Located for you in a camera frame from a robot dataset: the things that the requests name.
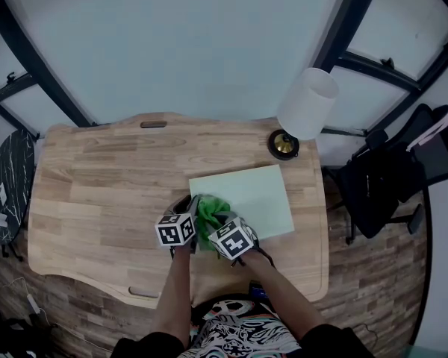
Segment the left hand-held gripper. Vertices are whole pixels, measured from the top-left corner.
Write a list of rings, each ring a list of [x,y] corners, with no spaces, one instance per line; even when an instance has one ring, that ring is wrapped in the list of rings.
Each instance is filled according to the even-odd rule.
[[[195,215],[198,211],[200,196],[186,195],[173,202],[164,211],[155,224],[158,241],[162,247],[169,247],[171,255],[175,248],[190,245],[190,253],[196,252],[197,232]]]

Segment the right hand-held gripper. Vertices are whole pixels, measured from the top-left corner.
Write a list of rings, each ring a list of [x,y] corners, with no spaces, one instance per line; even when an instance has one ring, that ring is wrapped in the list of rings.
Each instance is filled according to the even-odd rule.
[[[250,249],[259,246],[256,232],[233,211],[219,211],[220,228],[208,236],[215,250],[228,260],[238,261]]]

